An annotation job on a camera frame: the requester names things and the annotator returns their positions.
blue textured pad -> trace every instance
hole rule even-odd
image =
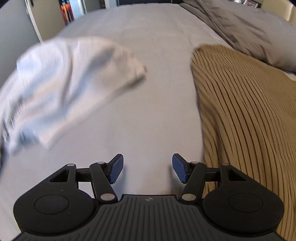
[[[179,160],[179,158],[176,157],[176,155],[173,155],[172,164],[173,164],[173,169],[175,170],[180,181],[184,184],[187,183],[188,180],[187,180],[187,174],[185,171],[185,166]]]
[[[110,184],[116,182],[121,170],[123,169],[123,155],[112,165],[110,173]]]

black ribbed plate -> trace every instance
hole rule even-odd
[[[212,227],[198,207],[181,204],[175,196],[124,195],[101,206],[85,226],[68,234],[41,237],[22,233],[15,241],[283,241],[275,233],[236,237]]]

brown ribbed cloth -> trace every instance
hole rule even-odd
[[[296,83],[282,71],[220,45],[192,57],[209,167],[230,163],[284,202],[277,233],[296,240]],[[215,189],[208,183],[206,191]]]

silver screw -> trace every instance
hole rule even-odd
[[[104,201],[111,201],[115,198],[114,194],[112,193],[104,193],[101,195],[101,199]]]
[[[182,199],[184,201],[193,201],[193,200],[196,199],[196,196],[194,194],[191,194],[191,193],[186,193],[186,194],[182,195]]]

mattress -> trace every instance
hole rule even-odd
[[[179,194],[172,155],[201,161],[201,122],[190,58],[200,44],[227,44],[210,27],[175,4],[126,5],[92,12],[61,37],[101,36],[129,49],[147,76],[110,99],[46,150],[24,146],[5,161],[0,176],[0,240],[20,232],[13,217],[19,196],[67,163],[78,168],[124,156],[113,188],[126,194]],[[79,187],[92,193],[89,183]]]

